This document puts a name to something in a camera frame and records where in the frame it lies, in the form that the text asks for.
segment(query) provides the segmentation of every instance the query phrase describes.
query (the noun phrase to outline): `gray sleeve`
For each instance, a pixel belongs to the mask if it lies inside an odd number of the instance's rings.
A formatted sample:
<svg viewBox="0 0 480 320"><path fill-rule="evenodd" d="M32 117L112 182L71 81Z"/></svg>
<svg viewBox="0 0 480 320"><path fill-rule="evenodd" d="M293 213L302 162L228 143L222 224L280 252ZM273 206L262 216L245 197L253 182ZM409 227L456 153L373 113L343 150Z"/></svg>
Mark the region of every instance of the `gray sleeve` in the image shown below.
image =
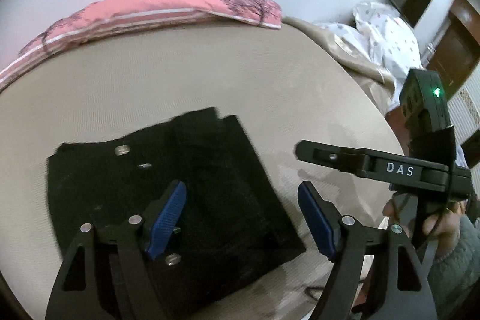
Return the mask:
<svg viewBox="0 0 480 320"><path fill-rule="evenodd" d="M455 249L436 260L428 275L439 319L450 316L480 277L480 231L467 216L460 218L460 238Z"/></svg>

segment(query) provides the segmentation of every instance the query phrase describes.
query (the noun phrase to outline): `metal screw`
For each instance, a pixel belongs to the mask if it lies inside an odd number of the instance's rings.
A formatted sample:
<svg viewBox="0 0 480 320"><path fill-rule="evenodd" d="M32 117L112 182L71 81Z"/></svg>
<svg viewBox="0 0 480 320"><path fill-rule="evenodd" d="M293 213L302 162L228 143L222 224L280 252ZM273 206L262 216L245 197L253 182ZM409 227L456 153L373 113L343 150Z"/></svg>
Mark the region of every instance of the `metal screw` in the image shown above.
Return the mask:
<svg viewBox="0 0 480 320"><path fill-rule="evenodd" d="M130 224L132 224L133 226L136 225L136 224L139 224L140 221L142 221L142 217L137 215L137 214L134 214L133 216L131 216L129 219L128 219L128 222Z"/></svg>
<svg viewBox="0 0 480 320"><path fill-rule="evenodd" d="M399 226L398 224L393 224L390 229L396 234L401 234L403 232L402 227Z"/></svg>
<svg viewBox="0 0 480 320"><path fill-rule="evenodd" d="M92 224L90 223L85 223L80 227L80 230L85 233L87 233L90 229L92 229Z"/></svg>
<svg viewBox="0 0 480 320"><path fill-rule="evenodd" d="M346 226L352 226L355 223L355 219L352 216L343 216L342 223Z"/></svg>
<svg viewBox="0 0 480 320"><path fill-rule="evenodd" d="M169 266L174 266L180 263L180 261L182 260L181 258L182 257L179 254L171 254L165 258L165 263Z"/></svg>
<svg viewBox="0 0 480 320"><path fill-rule="evenodd" d="M117 148L115 148L115 155L117 156L126 155L129 152L130 147L128 145L119 145Z"/></svg>

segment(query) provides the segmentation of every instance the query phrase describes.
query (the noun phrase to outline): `pink pillow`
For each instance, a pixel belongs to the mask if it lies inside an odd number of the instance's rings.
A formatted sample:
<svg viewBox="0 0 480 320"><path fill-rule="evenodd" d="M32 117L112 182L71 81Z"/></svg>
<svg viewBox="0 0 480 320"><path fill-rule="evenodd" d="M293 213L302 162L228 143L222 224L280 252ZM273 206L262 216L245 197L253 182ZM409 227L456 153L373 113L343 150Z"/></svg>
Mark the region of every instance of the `pink pillow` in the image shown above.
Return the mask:
<svg viewBox="0 0 480 320"><path fill-rule="evenodd" d="M280 29L281 9L271 0L104 0L61 19L30 41L0 72L0 92L50 56L87 41L131 31L226 17Z"/></svg>

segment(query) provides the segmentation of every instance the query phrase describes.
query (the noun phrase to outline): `folded black shirt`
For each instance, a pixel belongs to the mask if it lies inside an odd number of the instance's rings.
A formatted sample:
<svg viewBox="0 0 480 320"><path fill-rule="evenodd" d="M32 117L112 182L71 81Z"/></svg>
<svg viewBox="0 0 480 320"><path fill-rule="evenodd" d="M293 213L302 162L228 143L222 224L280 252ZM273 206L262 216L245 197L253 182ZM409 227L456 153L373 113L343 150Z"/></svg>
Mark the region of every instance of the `folded black shirt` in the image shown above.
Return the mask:
<svg viewBox="0 0 480 320"><path fill-rule="evenodd" d="M129 152L117 155L118 146ZM187 186L181 233L147 263L172 318L305 251L237 118L208 108L117 140L62 144L48 161L47 195L62 254L83 223L102 228L141 214L172 180ZM173 267L165 262L172 253L181 256Z"/></svg>

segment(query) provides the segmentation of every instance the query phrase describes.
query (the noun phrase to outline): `bed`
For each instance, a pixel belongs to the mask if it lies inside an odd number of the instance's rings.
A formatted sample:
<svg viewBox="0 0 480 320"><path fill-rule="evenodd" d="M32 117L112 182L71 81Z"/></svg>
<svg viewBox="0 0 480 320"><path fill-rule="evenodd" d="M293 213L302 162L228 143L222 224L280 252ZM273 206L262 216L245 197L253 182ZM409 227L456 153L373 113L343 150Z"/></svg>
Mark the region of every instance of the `bed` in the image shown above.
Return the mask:
<svg viewBox="0 0 480 320"><path fill-rule="evenodd" d="M367 71L352 66L349 75L306 34L313 25L295 25L215 19L130 32L49 56L4 89L0 270L34 320L45 317L61 264L46 204L47 157L64 142L118 138L209 106L239 117L307 251L192 318L301 319L314 307L303 288L324 283L331 265L299 211L298 184L311 180L343 214L370 226L382 220L390 193L387 184L299 162L294 145L402 150L364 91L388 83L370 77L362 90L351 72Z"/></svg>

